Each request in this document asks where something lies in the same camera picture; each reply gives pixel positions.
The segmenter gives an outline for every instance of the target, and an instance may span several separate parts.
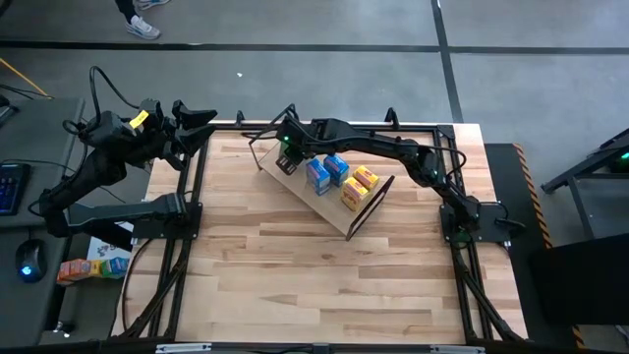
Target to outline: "sneaker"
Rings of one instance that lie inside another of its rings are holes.
[[[139,16],[133,16],[131,23],[125,24],[125,26],[127,27],[127,32],[144,39],[157,39],[161,34],[159,29],[147,24],[144,19]]]
[[[136,5],[140,10],[147,10],[156,5],[164,5],[170,0],[136,0]]]

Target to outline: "keyboard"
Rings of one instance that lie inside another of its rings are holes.
[[[15,215],[29,179],[30,166],[23,163],[0,165],[0,216]]]

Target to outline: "computer mouse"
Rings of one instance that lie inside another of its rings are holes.
[[[25,241],[16,252],[16,269],[24,282],[37,282],[46,274],[44,242],[37,239]]]

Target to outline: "wooden tabletop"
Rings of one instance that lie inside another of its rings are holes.
[[[495,201],[479,125],[454,128],[457,146],[468,156],[467,193]],[[432,144],[425,133],[402,138]],[[264,154],[275,144],[259,142],[256,152]],[[417,186],[398,161],[354,151],[342,156],[352,167],[364,164],[376,174],[396,176],[382,204],[349,242],[258,171],[239,132],[212,135],[200,196],[200,237],[191,253],[177,340],[465,342],[452,259],[439,226],[441,198]],[[174,192],[178,175],[165,161],[156,161],[147,198]],[[131,275],[130,322],[155,291],[164,245],[154,241]],[[506,251],[479,244],[478,253],[487,297],[526,337]],[[165,309],[169,304],[167,298]],[[481,333],[476,301],[471,306]],[[118,316],[112,334],[121,331]]]

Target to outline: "gray concrete floor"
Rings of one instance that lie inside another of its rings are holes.
[[[450,45],[629,46],[629,4],[622,0],[440,5]],[[163,30],[161,42],[437,45],[429,0],[173,0],[144,15]],[[0,38],[138,41],[125,33],[113,0],[15,2],[0,19]],[[129,100],[157,98],[166,110],[181,98],[223,118],[241,109],[268,119],[294,102],[309,117],[379,121],[394,106],[403,121],[452,121],[438,53],[3,49],[0,56],[52,95],[84,97],[87,118],[87,70],[98,65]],[[626,58],[456,54],[452,63],[464,121],[481,124],[488,143],[521,144],[539,185],[627,128]],[[1,68],[0,82],[27,89]],[[104,109],[133,113],[103,83],[98,92]],[[146,182],[132,171],[111,190],[135,202]],[[584,240],[568,191],[538,192],[554,244]],[[81,304],[81,295],[76,299]],[[84,321],[73,340],[106,335],[106,325]],[[582,331],[591,348],[629,351],[610,326]]]

